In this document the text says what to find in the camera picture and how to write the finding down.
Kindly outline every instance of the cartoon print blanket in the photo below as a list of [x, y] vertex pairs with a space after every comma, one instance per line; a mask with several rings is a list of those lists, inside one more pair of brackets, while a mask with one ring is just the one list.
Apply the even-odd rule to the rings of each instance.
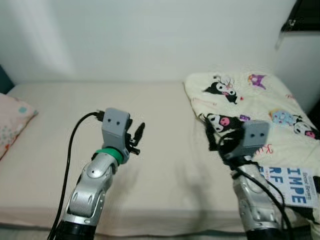
[[[267, 121], [267, 144], [253, 160], [269, 167], [311, 168], [319, 182], [320, 132], [277, 77], [259, 72], [206, 72], [190, 75], [184, 84], [195, 114], [211, 122], [216, 142], [245, 121]], [[209, 148], [215, 151], [216, 145]], [[309, 208], [309, 219], [317, 223], [319, 208], [320, 202], [313, 211]]]

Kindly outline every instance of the green ring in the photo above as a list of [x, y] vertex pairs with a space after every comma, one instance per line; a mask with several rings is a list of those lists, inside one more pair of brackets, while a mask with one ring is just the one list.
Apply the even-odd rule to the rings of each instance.
[[118, 162], [119, 165], [124, 162], [124, 157], [122, 156], [122, 154], [114, 148], [107, 147], [107, 148], [99, 149], [95, 152], [97, 154], [98, 153], [105, 153], [105, 154], [111, 155], [112, 157], [114, 157], [116, 159], [116, 161]]

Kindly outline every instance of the floral pillow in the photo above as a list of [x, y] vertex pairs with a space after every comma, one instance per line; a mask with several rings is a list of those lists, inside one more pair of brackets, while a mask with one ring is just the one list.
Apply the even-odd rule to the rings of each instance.
[[24, 101], [0, 93], [0, 159], [37, 113]]

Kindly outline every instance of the bed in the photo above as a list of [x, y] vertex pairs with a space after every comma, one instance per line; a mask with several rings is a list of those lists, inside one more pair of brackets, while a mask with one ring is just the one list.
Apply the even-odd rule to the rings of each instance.
[[[114, 176], [97, 233], [243, 232], [230, 170], [216, 152], [208, 151], [204, 125], [181, 82], [28, 83], [8, 95], [39, 113], [0, 160], [0, 223], [52, 225], [74, 125], [86, 113], [114, 107], [131, 114], [131, 133], [141, 122], [146, 127], [141, 154], [131, 155]], [[102, 142], [101, 123], [87, 119], [73, 142], [66, 198]], [[305, 224], [295, 217], [294, 226]]]

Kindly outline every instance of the mattress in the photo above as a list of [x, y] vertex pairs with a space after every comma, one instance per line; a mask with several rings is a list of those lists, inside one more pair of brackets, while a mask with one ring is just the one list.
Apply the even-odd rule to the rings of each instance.
[[[242, 232], [230, 170], [208, 151], [181, 82], [30, 83], [10, 96], [39, 114], [0, 161], [0, 223], [51, 227], [58, 209], [69, 137], [86, 113], [108, 107], [145, 122], [139, 156], [121, 165], [106, 195], [97, 233], [179, 235]], [[88, 118], [74, 138], [67, 198], [84, 165], [103, 143], [101, 122]]]

